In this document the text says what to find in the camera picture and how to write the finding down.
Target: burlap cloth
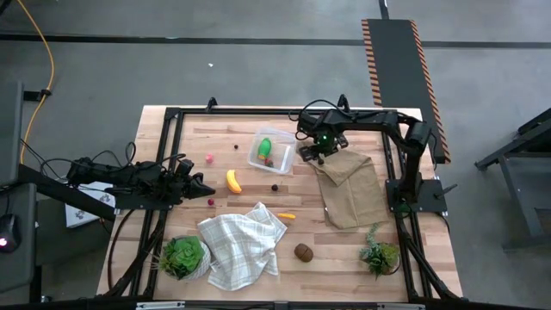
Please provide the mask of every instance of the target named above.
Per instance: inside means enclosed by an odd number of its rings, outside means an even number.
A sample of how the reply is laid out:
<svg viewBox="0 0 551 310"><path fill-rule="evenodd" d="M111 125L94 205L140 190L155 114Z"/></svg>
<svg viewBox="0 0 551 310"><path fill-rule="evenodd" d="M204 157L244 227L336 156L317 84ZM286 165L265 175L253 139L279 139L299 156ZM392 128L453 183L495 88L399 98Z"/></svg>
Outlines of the burlap cloth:
<svg viewBox="0 0 551 310"><path fill-rule="evenodd" d="M318 175L328 220L337 228L351 228L389 220L387 203L370 157L341 150L311 160Z"/></svg>

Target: wood plank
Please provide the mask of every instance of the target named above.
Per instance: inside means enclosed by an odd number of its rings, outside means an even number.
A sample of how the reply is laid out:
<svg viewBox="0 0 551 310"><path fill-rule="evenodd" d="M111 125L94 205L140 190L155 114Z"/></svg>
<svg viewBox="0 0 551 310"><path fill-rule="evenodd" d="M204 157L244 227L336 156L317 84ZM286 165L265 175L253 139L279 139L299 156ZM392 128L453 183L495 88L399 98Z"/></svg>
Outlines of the wood plank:
<svg viewBox="0 0 551 310"><path fill-rule="evenodd" d="M156 157L158 139L162 127L165 106L145 106L136 134L136 161L153 160ZM270 107L288 109L288 107ZM418 109L399 109L400 112L421 118ZM276 175L255 169L247 163L252 137L260 127L275 127L294 133L296 124L285 115L186 115L180 152L195 162L193 172L203 172L205 183L214 187L217 193L214 206L207 199L184 201L170 212L164 234L164 241L180 235L199 235L197 223L221 214L246 214L257 202L263 202L274 214L292 213L296 220L284 220L288 227L275 248L278 258L279 276L263 274L257 282L235 292L226 292L208 284L208 276L194 281L175 281L159 272L156 299L178 300L227 300L227 301L406 301L404 276L400 269L392 276L375 280L368 273L367 265L359 260L358 252L366 245L365 233L369 226L338 230L325 223L323 201L317 177L307 163L295 155L293 168L287 175ZM172 136L175 130L172 122L165 156L169 156ZM386 162L382 153L380 133L350 132L346 134L351 151L369 155L374 164L381 188L387 179ZM393 146L394 158L397 158ZM211 152L214 162L207 164L205 156ZM236 170L236 176L243 192L233 194L226 187L226 172ZM421 172L424 178L434 176L430 161L430 150L422 157ZM271 185L277 184L274 192ZM113 275L116 281L132 262L138 242L143 211L135 211L121 230L115 248ZM117 218L115 227L121 221ZM461 295L461 285L455 267L454 255L448 231L442 219L433 214L420 214L422 238L426 257L449 288ZM390 221L381 228L376 237L380 241L397 243L396 226ZM303 263L294 256L293 250L299 243L310 246L314 259ZM412 261L414 282L421 293L418 266ZM107 269L104 265L98 293L107 287ZM149 265L145 264L142 276L143 290Z"/></svg>

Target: yellow cable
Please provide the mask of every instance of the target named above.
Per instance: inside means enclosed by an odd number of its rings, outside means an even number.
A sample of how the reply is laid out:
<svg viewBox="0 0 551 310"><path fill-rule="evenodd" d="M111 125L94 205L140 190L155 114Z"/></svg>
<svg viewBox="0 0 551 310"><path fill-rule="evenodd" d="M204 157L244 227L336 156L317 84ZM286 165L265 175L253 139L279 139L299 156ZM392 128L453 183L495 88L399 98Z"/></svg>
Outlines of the yellow cable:
<svg viewBox="0 0 551 310"><path fill-rule="evenodd" d="M21 8L25 11L25 14L27 14L28 19L33 23L34 28L36 29L36 31L40 35L40 37L42 39L42 42L44 42L44 46L46 47L46 50L48 51L48 56L50 57L50 66L52 67L52 70L50 72L50 81L48 82L48 86L46 87L46 89L51 90L52 82L53 82L53 75L55 73L55 64L53 63L52 51L50 51L50 46L48 46L48 42L46 42L46 39L44 38L44 35L42 35L42 32L40 31L40 28L38 27L38 25L34 21L34 18L31 16L30 13L28 13L28 10L25 7L25 4L23 4L23 1L22 0L17 0L17 2L19 3L19 5L21 5ZM46 101L46 95L42 95L42 98L40 99L40 103L38 104L38 106L34 110L33 116L31 116L31 121L28 123L27 132L25 133L25 138L23 139L23 141L25 141L25 143L27 143L28 134L30 133L31 128L33 127L34 118L35 118L36 114L38 113L38 110L40 110L40 108L42 108L42 104L44 104L45 101ZM25 158L25 149L26 149L26 147L23 144L22 149L21 149L21 157L20 157L20 161L21 161L22 164L23 164L23 159Z"/></svg>

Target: small red object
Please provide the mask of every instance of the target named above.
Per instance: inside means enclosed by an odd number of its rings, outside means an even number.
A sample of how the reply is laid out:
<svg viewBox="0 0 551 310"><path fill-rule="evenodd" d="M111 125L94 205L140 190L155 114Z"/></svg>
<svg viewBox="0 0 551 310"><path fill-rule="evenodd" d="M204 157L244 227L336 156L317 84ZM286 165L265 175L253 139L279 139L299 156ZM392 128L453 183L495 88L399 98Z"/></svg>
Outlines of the small red object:
<svg viewBox="0 0 551 310"><path fill-rule="evenodd" d="M211 153L207 154L207 156L205 157L205 160L207 161L207 163L211 164L214 161L213 154Z"/></svg>

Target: plant pot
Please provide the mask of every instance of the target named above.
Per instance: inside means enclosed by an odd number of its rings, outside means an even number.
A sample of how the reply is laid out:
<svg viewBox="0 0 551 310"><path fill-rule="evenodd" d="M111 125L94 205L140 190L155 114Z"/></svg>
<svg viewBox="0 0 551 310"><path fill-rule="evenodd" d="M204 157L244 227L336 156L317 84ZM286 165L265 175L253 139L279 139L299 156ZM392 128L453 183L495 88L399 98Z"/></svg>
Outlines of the plant pot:
<svg viewBox="0 0 551 310"><path fill-rule="evenodd" d="M395 246L395 245L392 245L392 244L389 244L389 243L381 243L382 245L391 245L391 246ZM369 264L369 260L366 258L366 259L362 259L362 261L366 264ZM386 272L383 272L381 273L382 275L384 276L390 276L390 275L393 275L394 273L396 273L396 271L398 271L399 269L399 266L400 266L400 263L401 263L401 258L400 256L398 255L398 261L396 262L396 264L394 266L391 267L390 270L386 271Z"/></svg>
<svg viewBox="0 0 551 310"><path fill-rule="evenodd" d="M188 236L177 236L175 237L174 239L176 240L179 240L179 239L183 239L185 237L188 237ZM202 276L204 276L208 269L210 268L210 250L208 249L208 246L199 240L199 243L201 244L201 248L203 249L203 251L205 252L205 254L203 255L203 257L201 258L201 261L199 261L199 263L197 264L197 268L195 268L195 270L193 270L193 272L191 272L189 275L183 277L182 279L178 279L177 276L174 276L168 272L165 272L165 274L173 279L176 279L176 280L194 280L194 279L198 279Z"/></svg>
<svg viewBox="0 0 551 310"><path fill-rule="evenodd" d="M396 265L394 266L394 268L392 268L391 270L389 270L389 271L383 273L383 275L385 275L385 276L390 276L390 275L395 274L396 271L398 271L398 269L399 269L399 265L400 265L400 263L401 263L400 259L401 259L401 257L398 256L398 262L396 262Z"/></svg>

